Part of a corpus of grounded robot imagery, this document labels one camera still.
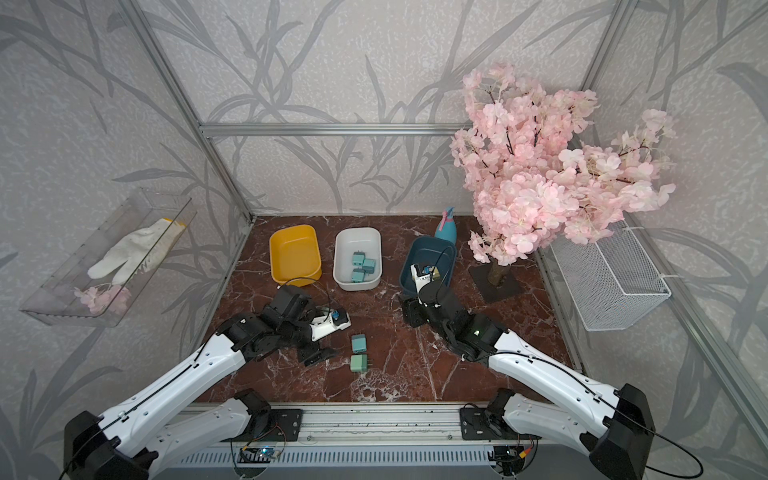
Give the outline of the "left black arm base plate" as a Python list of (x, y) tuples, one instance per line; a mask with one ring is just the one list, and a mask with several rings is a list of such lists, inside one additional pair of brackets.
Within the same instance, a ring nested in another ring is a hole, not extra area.
[(270, 410), (256, 414), (236, 441), (297, 442), (302, 425), (302, 409)]

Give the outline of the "green plug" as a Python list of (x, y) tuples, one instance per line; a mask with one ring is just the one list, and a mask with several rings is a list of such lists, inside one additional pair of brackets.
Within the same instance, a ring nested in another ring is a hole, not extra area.
[(372, 367), (372, 361), (367, 354), (354, 354), (350, 357), (350, 371), (365, 373)]

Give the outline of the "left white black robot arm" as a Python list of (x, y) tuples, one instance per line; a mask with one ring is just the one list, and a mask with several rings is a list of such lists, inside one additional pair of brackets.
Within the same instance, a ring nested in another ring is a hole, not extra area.
[(306, 366), (333, 357), (335, 350), (320, 340), (350, 324), (344, 308), (318, 306), (302, 288), (281, 286), (261, 312), (229, 318), (145, 389), (99, 415), (83, 411), (71, 419), (60, 476), (151, 479), (217, 442), (271, 435), (282, 427), (270, 404), (251, 389), (192, 418), (175, 417), (221, 379), (281, 349), (294, 349)]

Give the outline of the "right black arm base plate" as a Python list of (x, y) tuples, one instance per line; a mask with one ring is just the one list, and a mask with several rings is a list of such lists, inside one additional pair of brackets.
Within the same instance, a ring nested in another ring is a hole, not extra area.
[(459, 409), (461, 438), (466, 441), (509, 440), (515, 442), (533, 442), (540, 436), (518, 433), (509, 427), (500, 417), (488, 414), (486, 408), (474, 404), (465, 404)]

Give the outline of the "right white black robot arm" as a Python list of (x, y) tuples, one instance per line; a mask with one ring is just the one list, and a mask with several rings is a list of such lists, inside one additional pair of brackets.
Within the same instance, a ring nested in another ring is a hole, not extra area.
[(408, 325), (429, 326), (462, 360), (515, 379), (544, 398), (503, 395), (492, 412), (495, 421), (587, 456), (609, 479), (643, 478), (655, 425), (640, 389), (615, 388), (576, 372), (487, 315), (465, 308), (438, 281), (402, 299), (401, 308)]

